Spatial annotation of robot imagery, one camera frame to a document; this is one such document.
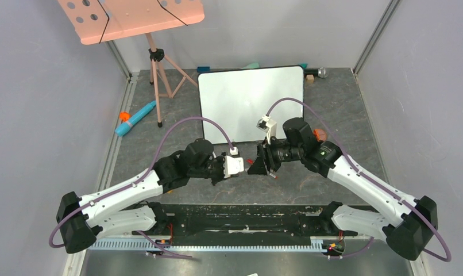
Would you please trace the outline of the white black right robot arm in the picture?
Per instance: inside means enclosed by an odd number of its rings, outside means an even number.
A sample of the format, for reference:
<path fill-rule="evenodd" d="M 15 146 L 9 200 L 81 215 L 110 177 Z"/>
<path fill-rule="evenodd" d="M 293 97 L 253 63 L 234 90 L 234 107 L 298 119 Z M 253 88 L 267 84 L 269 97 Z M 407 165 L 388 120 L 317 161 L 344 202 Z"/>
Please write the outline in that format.
<path fill-rule="evenodd" d="M 416 198 L 404 193 L 364 170 L 339 146 L 321 139 L 300 117 L 283 124 L 285 139 L 275 137 L 277 123 L 263 116 L 258 129 L 265 139 L 257 145 L 257 158 L 248 169 L 250 175 L 268 175 L 282 163 L 299 161 L 317 173 L 359 196 L 374 212 L 331 202 L 320 213 L 320 228 L 333 235 L 352 231 L 382 240 L 401 257 L 414 261 L 425 250 L 438 226 L 437 204 L 428 196 Z"/>

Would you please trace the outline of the teal flat piece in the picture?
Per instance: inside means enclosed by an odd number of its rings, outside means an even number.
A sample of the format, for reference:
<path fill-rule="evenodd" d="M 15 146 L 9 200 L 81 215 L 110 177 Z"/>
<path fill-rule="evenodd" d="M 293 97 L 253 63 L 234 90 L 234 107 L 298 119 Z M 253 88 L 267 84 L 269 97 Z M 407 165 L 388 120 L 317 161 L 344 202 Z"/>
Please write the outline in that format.
<path fill-rule="evenodd" d="M 248 64 L 242 69 L 255 69 L 255 68 L 260 68 L 260 64 L 258 62 Z"/>

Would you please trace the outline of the orange semicircle toy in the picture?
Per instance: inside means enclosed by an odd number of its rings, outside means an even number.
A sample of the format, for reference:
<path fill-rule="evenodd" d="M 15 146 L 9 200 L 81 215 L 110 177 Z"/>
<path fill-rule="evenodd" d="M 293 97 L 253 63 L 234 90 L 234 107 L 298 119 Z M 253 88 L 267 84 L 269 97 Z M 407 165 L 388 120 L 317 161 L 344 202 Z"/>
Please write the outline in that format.
<path fill-rule="evenodd" d="M 323 129 L 314 129 L 313 134 L 319 142 L 327 140 L 327 133 Z"/>

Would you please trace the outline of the small wooden cube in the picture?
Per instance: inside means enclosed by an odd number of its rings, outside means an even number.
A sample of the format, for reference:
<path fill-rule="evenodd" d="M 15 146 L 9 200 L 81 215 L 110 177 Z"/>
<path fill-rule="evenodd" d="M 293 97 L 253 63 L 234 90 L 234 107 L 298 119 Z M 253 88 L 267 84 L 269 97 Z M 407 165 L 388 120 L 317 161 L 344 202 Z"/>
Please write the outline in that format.
<path fill-rule="evenodd" d="M 305 80 L 307 83 L 313 83 L 315 81 L 315 76 L 312 74 L 306 75 Z"/>

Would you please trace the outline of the orange small toy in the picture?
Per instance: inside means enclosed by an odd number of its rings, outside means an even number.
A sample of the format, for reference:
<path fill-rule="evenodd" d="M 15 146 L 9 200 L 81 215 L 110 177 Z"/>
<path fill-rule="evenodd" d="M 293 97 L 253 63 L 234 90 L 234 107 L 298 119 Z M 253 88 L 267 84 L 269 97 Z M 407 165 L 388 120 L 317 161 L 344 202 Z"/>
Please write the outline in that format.
<path fill-rule="evenodd" d="M 119 119 L 122 120 L 123 122 L 128 121 L 130 118 L 131 118 L 131 114 L 128 112 L 119 113 Z"/>

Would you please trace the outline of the blue rectangular block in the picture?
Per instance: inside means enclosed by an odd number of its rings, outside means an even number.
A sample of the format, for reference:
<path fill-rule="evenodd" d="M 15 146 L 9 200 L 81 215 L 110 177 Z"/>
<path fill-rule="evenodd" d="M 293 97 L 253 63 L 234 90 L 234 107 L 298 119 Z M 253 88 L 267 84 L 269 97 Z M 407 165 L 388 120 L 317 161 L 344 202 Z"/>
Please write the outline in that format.
<path fill-rule="evenodd" d="M 211 68 L 209 66 L 199 66 L 196 68 L 198 73 L 209 72 Z"/>

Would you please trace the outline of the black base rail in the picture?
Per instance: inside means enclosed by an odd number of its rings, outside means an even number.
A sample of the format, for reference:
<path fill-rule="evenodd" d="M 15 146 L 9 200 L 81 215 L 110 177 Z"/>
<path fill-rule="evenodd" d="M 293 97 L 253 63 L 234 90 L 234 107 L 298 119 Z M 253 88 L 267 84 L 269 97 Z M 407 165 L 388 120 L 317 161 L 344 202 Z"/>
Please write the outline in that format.
<path fill-rule="evenodd" d="M 328 227 L 323 205 L 158 204 L 157 223 L 145 231 L 174 246 L 305 245 L 311 237 L 355 236 Z"/>

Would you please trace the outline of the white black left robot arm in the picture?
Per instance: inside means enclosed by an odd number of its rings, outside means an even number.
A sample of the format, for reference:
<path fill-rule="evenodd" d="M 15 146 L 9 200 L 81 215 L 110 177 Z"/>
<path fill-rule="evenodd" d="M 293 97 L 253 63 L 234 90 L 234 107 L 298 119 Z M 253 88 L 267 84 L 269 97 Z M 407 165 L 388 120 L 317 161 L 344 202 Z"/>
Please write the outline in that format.
<path fill-rule="evenodd" d="M 62 196 L 56 214 L 57 231 L 66 253 L 91 247 L 98 239 L 124 232 L 152 231 L 162 234 L 168 218 L 159 204 L 130 210 L 130 206 L 188 184 L 191 178 L 210 179 L 215 185 L 244 170 L 244 160 L 234 154 L 214 154 L 213 145 L 197 139 L 173 154 L 160 158 L 151 169 L 106 190 L 78 196 Z"/>

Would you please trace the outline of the red whiteboard marker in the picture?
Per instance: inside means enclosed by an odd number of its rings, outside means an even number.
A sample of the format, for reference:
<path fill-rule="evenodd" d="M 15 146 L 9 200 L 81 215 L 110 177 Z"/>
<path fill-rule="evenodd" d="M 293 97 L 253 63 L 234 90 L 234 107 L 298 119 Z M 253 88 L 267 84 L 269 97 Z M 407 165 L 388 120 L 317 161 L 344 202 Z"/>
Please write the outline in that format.
<path fill-rule="evenodd" d="M 277 176 L 267 169 L 266 164 L 262 159 L 258 159 L 256 161 L 247 159 L 246 162 L 250 165 L 245 170 L 249 175 L 268 175 L 274 179 L 277 179 Z"/>

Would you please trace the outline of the blue toy recorder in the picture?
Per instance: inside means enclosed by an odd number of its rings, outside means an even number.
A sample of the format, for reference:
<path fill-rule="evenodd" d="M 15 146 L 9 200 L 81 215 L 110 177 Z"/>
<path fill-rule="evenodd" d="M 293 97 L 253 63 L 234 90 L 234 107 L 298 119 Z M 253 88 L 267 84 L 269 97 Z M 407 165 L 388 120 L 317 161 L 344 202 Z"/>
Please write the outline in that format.
<path fill-rule="evenodd" d="M 156 107 L 156 101 L 152 101 L 146 104 L 143 108 L 131 115 L 128 121 L 122 122 L 115 129 L 117 136 L 123 136 L 127 134 L 140 120 L 142 120 L 148 113 L 150 113 Z"/>

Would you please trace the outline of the white whiteboard black frame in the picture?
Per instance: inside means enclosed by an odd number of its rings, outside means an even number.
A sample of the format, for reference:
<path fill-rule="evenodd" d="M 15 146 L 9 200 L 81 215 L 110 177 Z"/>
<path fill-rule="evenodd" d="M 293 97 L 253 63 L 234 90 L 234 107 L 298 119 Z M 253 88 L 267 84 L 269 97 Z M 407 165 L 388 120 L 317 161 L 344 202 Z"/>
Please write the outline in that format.
<path fill-rule="evenodd" d="M 231 141 L 259 141 L 259 119 L 281 98 L 304 99 L 304 70 L 282 66 L 198 75 L 202 117 L 220 125 Z"/>

